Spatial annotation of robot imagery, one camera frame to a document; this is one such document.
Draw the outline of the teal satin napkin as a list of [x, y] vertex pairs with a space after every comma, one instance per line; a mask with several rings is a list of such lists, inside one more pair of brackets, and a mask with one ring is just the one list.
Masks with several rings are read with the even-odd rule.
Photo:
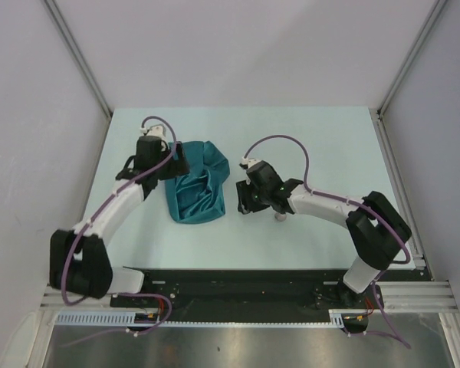
[[184, 225], [212, 222], [225, 215], [223, 185], [230, 176], [226, 156], [210, 141], [182, 144], [189, 173], [166, 181], [172, 220]]

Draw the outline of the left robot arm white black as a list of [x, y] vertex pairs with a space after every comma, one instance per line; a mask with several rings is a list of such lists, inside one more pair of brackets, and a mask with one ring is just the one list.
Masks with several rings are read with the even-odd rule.
[[114, 267], [107, 246], [119, 227], [141, 205], [158, 183], [189, 172], [182, 143], [167, 143], [157, 136], [142, 136], [136, 152], [115, 177], [111, 194], [90, 217], [71, 230], [58, 229], [50, 240], [49, 284], [61, 292], [67, 306], [75, 305], [70, 293], [101, 299], [126, 294], [137, 306], [149, 304], [154, 288], [144, 274], [132, 268]]

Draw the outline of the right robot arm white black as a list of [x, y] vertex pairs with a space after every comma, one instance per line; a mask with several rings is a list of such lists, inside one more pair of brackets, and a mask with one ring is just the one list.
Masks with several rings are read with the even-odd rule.
[[412, 230], [380, 192], [372, 191], [361, 199], [349, 199], [310, 189], [299, 179], [284, 181], [267, 162], [244, 159], [240, 167], [247, 179], [236, 183], [238, 211], [247, 215], [273, 209], [274, 217], [310, 215], [345, 228], [357, 256], [336, 286], [331, 303], [357, 307], [366, 298], [366, 289], [394, 264], [402, 251], [403, 261], [411, 260], [406, 243]]

